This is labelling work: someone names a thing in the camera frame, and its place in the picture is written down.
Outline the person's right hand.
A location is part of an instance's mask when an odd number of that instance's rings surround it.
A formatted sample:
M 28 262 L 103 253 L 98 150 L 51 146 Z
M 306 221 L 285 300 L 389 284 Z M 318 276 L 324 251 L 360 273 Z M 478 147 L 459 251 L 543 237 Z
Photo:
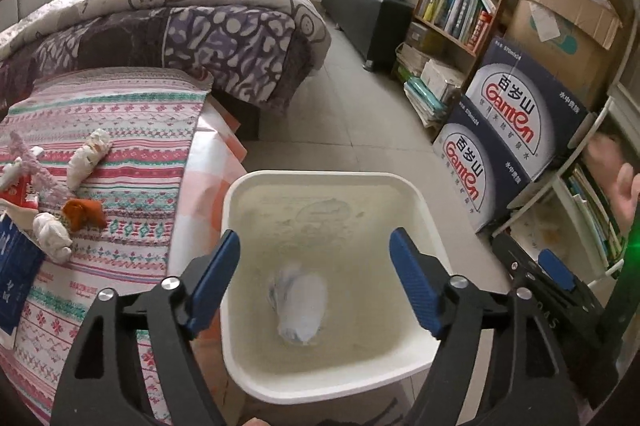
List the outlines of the person's right hand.
M 627 236 L 639 204 L 638 173 L 624 158 L 620 143 L 601 132 L 593 134 L 582 160 L 610 203 L 620 233 Z

